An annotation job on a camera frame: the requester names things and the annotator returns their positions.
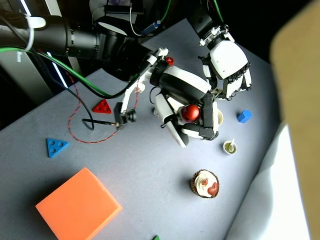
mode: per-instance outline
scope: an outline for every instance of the orange cube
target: orange cube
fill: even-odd
[[[86,167],[35,207],[59,240],[92,239],[122,210]]]

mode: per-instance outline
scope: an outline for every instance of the red triangle block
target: red triangle block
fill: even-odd
[[[111,114],[111,108],[109,107],[109,104],[107,100],[103,99],[101,100],[97,106],[95,106],[92,111],[94,113],[99,113],[99,114]]]

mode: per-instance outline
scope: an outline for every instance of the cupcake wrapper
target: cupcake wrapper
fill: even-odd
[[[191,188],[191,190],[192,190],[192,192],[193,192],[194,194],[198,195],[199,197],[201,197],[201,198],[203,198],[203,199],[213,199],[213,198],[215,198],[215,197],[218,195],[219,189],[220,189],[220,184],[219,184],[218,177],[217,177],[212,171],[208,171],[208,172],[211,173],[213,176],[215,176],[219,188],[218,188],[218,191],[216,192],[216,194],[215,194],[215,195],[212,195],[211,197],[201,196],[201,195],[199,195],[199,193],[198,193],[198,191],[197,191],[197,187],[195,186],[196,177],[198,176],[198,174],[199,174],[201,171],[208,171],[208,170],[206,170],[206,169],[201,169],[201,170],[197,171],[195,174],[193,174],[193,177],[192,177],[191,180],[190,180],[190,188]]]

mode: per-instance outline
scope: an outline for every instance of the light strip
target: light strip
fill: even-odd
[[[50,57],[52,57],[51,53],[50,52],[46,52]],[[58,67],[57,67],[57,64],[55,64],[54,62],[52,63],[52,65],[54,66],[54,69],[56,70],[56,72],[58,73],[60,79],[61,79],[61,82],[63,83],[63,85],[68,88],[68,85],[66,84],[64,78],[62,77],[61,75],[61,72],[59,71]]]
[[[27,14],[28,16],[31,16],[31,12],[30,12],[30,10],[29,10],[29,8],[28,8],[28,6],[27,6],[27,4],[26,4],[25,0],[20,0],[20,2],[22,3],[22,6],[23,6],[23,8],[24,8],[24,10],[25,10],[26,14]]]
[[[26,14],[27,14],[28,16],[31,16],[31,12],[30,12],[30,10],[29,10],[29,8],[28,8],[25,0],[20,0],[20,2],[22,3],[23,8],[24,8]],[[47,53],[50,57],[52,57],[52,55],[51,55],[50,52],[47,51],[46,53]],[[60,77],[61,82],[63,83],[63,85],[64,85],[66,88],[68,88],[68,85],[66,84],[64,78],[62,77],[61,72],[59,71],[57,65],[56,65],[54,62],[52,63],[52,65],[54,66],[54,69],[56,70],[56,73],[59,75],[59,77]]]

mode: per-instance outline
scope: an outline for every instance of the blue block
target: blue block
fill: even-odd
[[[239,114],[236,118],[242,124],[247,122],[252,117],[252,113],[249,110],[244,110],[241,114]]]
[[[48,138],[46,140],[46,144],[48,146],[49,158],[53,158],[55,155],[60,153],[62,149],[66,148],[69,145],[69,143],[66,141],[60,141],[52,138]]]

